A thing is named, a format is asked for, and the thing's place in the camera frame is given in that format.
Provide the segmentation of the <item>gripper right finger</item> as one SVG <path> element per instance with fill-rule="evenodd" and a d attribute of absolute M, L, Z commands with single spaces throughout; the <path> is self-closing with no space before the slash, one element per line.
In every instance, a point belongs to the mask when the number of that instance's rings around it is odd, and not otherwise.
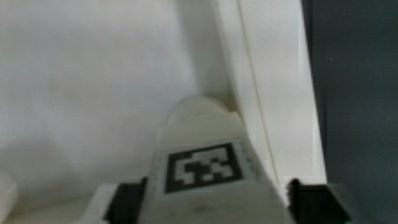
<path fill-rule="evenodd" d="M 305 184 L 294 179 L 287 190 L 289 211 L 297 224 L 354 224 L 353 214 L 329 184 Z"/>

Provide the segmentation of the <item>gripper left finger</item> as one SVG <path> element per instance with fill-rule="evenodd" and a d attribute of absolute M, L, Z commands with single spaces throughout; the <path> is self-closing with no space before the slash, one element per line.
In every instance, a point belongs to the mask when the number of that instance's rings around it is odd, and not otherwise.
<path fill-rule="evenodd" d="M 143 178 L 139 182 L 120 184 L 104 216 L 107 224 L 139 223 L 146 184 L 148 178 Z"/>

